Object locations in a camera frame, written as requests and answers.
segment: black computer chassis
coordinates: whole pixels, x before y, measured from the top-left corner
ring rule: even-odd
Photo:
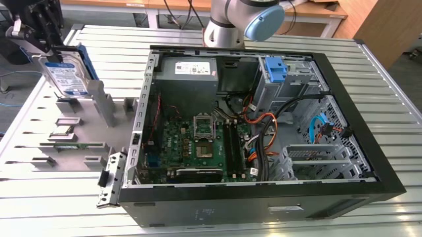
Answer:
[[[195,226],[262,223],[312,219],[333,219],[376,202],[405,193],[405,187],[393,170],[357,106],[338,78],[325,54],[248,49],[151,46],[163,49],[163,55],[178,51],[238,52],[312,56],[333,96],[353,129],[358,144],[369,160],[378,182],[309,183],[294,185],[213,186],[189,188],[122,188],[119,203],[142,227]],[[300,211],[274,211],[272,207]]]

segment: wooden table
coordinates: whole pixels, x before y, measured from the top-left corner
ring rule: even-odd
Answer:
[[[167,3],[174,15],[189,14],[190,4],[187,0],[167,0]],[[212,0],[194,0],[194,7],[200,16],[210,17]],[[297,25],[292,34],[317,28],[316,26],[304,27],[301,23],[320,23],[325,25],[321,37],[333,37],[342,19],[348,18],[348,14],[341,7],[337,8],[337,11],[330,11],[324,7],[324,3],[316,2],[306,2],[297,6]],[[169,14],[163,0],[62,0],[62,8],[66,10],[143,13],[149,16],[150,28],[159,28],[158,16]],[[282,26],[281,32],[293,21],[293,15],[294,9],[292,8],[286,11],[285,26]]]

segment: circuit board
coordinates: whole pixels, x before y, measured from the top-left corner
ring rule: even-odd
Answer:
[[[165,123],[163,129],[163,145],[162,153],[158,156],[149,155],[149,168],[145,171],[145,177],[154,184],[167,183],[166,177],[173,175],[178,169],[197,168],[197,169],[222,169],[222,182],[246,182],[252,177],[242,172],[234,174],[228,171],[226,147],[225,141],[225,123],[216,122],[216,136],[213,140],[194,138],[194,122],[191,120],[175,121],[171,120]],[[244,147],[245,134],[250,134],[250,126],[248,124],[236,124],[237,136],[240,136],[240,147]],[[201,123],[197,126],[201,133],[213,132],[214,128],[208,127],[208,123]],[[244,149],[237,151],[242,160],[238,167],[245,170],[245,154]]]

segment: slotted aluminum table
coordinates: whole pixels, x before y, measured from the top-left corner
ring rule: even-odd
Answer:
[[[85,26],[66,43],[89,49],[106,92],[138,97],[151,44],[201,46],[201,31]],[[123,208],[97,209],[99,172],[34,172],[7,163],[0,172],[0,235],[384,237],[422,236],[422,116],[366,46],[350,39],[276,36],[246,47],[325,53],[376,135],[408,193],[334,220],[141,228]],[[0,160],[33,158],[19,146],[46,139],[61,112],[42,79],[0,143]]]

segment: sticker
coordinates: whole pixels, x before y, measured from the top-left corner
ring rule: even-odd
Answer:
[[[145,7],[146,5],[143,5],[143,4],[134,4],[134,3],[127,3],[126,4],[127,6],[138,6],[138,7]]]
[[[269,206],[269,211],[305,211],[301,206]]]
[[[62,150],[78,150],[79,148],[75,147],[75,146],[58,146],[57,147],[58,149],[62,149]]]
[[[256,105],[250,104],[249,107],[252,108],[253,111],[257,110],[257,106]]]
[[[46,63],[46,68],[59,87],[59,90],[69,95],[87,95],[87,88],[83,79],[78,76],[78,70],[71,63]]]
[[[175,74],[210,75],[209,62],[177,62]]]
[[[256,175],[256,176],[258,176],[258,169],[256,169],[256,168],[252,168],[252,175]]]

